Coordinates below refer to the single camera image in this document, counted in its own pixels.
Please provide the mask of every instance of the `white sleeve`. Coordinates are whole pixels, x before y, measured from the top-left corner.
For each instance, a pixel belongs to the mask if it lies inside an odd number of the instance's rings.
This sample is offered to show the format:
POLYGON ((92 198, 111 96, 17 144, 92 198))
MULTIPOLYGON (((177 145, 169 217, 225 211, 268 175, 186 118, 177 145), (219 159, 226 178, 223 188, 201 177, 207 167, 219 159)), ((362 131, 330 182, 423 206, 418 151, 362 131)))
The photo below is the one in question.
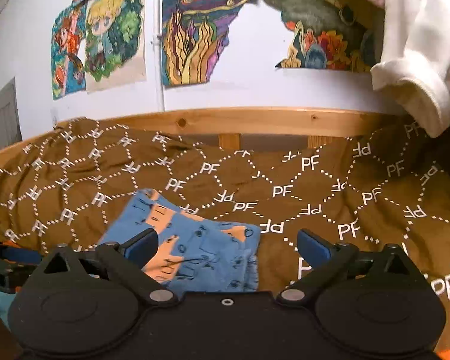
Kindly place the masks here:
POLYGON ((385 90, 430 137, 450 126, 450 0, 385 0, 373 89, 385 90))

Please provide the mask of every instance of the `blonde hair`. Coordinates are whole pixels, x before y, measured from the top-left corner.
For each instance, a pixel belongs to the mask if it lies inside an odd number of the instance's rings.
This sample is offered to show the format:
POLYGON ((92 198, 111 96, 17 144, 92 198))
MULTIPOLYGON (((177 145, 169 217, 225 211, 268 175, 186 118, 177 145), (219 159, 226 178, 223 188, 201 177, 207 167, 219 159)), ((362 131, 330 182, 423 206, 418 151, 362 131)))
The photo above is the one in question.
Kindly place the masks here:
POLYGON ((104 18, 110 13, 112 19, 120 12, 124 0, 97 0, 88 12, 87 23, 104 18))

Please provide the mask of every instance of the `white wall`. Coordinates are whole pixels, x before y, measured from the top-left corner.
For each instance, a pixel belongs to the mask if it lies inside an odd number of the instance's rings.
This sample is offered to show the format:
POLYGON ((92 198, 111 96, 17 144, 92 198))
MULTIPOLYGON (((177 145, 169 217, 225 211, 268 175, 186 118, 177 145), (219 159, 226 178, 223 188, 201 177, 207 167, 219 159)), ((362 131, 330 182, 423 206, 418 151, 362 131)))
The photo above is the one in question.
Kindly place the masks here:
MULTIPOLYGON (((50 76, 51 28, 71 0, 10 0, 0 15, 0 90, 15 77, 24 139, 49 131, 58 120, 76 116, 113 117, 156 111, 153 0, 146 0, 147 81, 108 91, 77 92, 53 101, 50 76)), ((399 112, 371 89, 369 75, 311 69, 275 69, 293 34, 280 13, 261 2, 246 4, 230 26, 230 45, 204 85, 165 91, 167 110, 240 105, 348 108, 399 112)))

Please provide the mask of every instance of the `brown blanket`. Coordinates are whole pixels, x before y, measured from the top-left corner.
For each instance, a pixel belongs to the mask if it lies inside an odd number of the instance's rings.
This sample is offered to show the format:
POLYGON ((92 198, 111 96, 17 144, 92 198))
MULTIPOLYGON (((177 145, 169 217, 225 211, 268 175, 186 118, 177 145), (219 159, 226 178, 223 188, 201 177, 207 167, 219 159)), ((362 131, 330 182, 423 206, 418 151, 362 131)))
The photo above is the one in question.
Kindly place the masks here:
POLYGON ((156 131, 79 120, 0 169, 0 238, 48 253, 96 246, 131 195, 155 188, 208 219, 260 225, 259 288, 306 274, 308 228, 364 251, 401 245, 439 294, 450 349, 450 176, 414 123, 285 153, 225 151, 156 131))

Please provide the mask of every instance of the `gray door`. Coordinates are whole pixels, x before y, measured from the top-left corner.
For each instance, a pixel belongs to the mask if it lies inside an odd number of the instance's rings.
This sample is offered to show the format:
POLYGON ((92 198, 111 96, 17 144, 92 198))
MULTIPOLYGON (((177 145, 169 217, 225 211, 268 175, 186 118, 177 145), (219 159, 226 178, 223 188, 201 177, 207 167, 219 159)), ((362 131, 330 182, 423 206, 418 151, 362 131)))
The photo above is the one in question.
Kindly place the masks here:
POLYGON ((0 91, 0 150, 21 140, 15 80, 12 80, 0 91))

